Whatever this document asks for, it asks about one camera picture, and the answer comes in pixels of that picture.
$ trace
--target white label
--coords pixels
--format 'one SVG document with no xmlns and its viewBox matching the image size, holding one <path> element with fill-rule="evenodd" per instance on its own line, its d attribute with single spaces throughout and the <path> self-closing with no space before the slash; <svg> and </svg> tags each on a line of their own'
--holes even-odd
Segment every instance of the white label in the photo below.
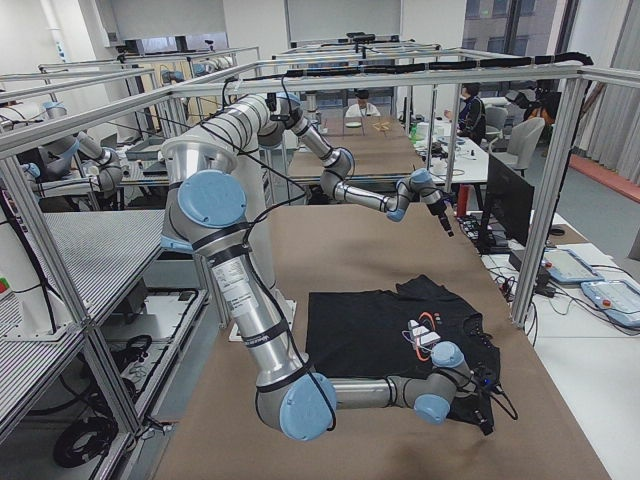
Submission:
<svg viewBox="0 0 640 480">
<path fill-rule="evenodd" d="M 249 276 L 242 266 L 240 258 L 227 260 L 223 264 L 214 267 L 213 274 L 222 293 L 234 288 L 238 283 L 249 282 Z"/>
<path fill-rule="evenodd" d="M 258 308 L 258 301 L 247 282 L 235 283 L 233 287 L 227 289 L 222 295 L 227 301 L 232 317 L 239 317 Z"/>
</svg>

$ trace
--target person in white shirt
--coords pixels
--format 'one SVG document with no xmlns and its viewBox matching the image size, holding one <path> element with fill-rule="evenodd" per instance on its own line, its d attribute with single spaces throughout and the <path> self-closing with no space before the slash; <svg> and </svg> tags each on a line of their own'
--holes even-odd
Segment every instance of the person in white shirt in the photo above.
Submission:
<svg viewBox="0 0 640 480">
<path fill-rule="evenodd" d="M 357 90 L 356 99 L 358 100 L 358 103 L 354 103 L 348 108 L 347 113 L 344 114 L 345 117 L 379 117 L 380 116 L 380 111 L 376 108 L 376 106 L 368 102 L 368 99 L 369 99 L 368 90 Z"/>
</svg>

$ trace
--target brown tabletop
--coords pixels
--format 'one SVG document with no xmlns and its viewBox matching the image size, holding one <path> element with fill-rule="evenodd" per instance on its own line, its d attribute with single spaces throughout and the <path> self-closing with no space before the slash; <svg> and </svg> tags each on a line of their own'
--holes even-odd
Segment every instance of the brown tabletop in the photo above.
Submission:
<svg viewBox="0 0 640 480">
<path fill-rule="evenodd" d="M 424 273 L 483 313 L 520 419 L 494 406 L 495 432 L 484 437 L 472 425 L 428 425 L 407 409 L 346 410 L 335 431 L 297 443 L 260 423 L 256 368 L 243 345 L 221 333 L 155 478 L 609 478 L 464 235 L 447 238 L 417 204 L 399 224 L 358 206 L 285 207 L 270 227 L 278 286 L 298 301 L 301 347 L 309 292 L 391 289 Z"/>
<path fill-rule="evenodd" d="M 343 122 L 363 121 L 363 128 L 347 128 Z M 386 126 L 389 130 L 376 129 Z M 392 117 L 329 118 L 324 135 L 334 147 L 345 147 L 356 160 L 354 179 L 403 177 L 422 165 L 400 122 Z M 318 181 L 322 163 L 313 153 L 296 151 L 289 167 L 289 176 L 296 180 Z"/>
</svg>

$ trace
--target computer mouse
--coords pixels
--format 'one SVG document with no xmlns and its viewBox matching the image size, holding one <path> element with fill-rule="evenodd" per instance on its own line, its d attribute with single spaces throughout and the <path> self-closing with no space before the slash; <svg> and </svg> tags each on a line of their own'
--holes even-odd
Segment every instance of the computer mouse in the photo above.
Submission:
<svg viewBox="0 0 640 480">
<path fill-rule="evenodd" d="M 551 226 L 551 230 L 549 230 L 549 234 L 553 235 L 554 237 L 561 237 L 565 233 L 567 233 L 567 232 L 560 225 L 552 225 Z"/>
</svg>

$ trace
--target person in dark shirt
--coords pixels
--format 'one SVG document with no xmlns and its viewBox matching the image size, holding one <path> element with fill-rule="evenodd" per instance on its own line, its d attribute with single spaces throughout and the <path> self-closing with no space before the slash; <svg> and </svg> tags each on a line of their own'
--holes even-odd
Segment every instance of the person in dark shirt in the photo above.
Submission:
<svg viewBox="0 0 640 480">
<path fill-rule="evenodd" d="M 458 115 L 458 135 L 469 137 L 480 145 L 487 132 L 487 121 L 484 111 L 484 103 L 478 96 L 479 83 L 465 83 L 462 85 L 462 98 L 465 106 Z M 452 112 L 444 111 L 444 116 L 451 120 Z"/>
</svg>

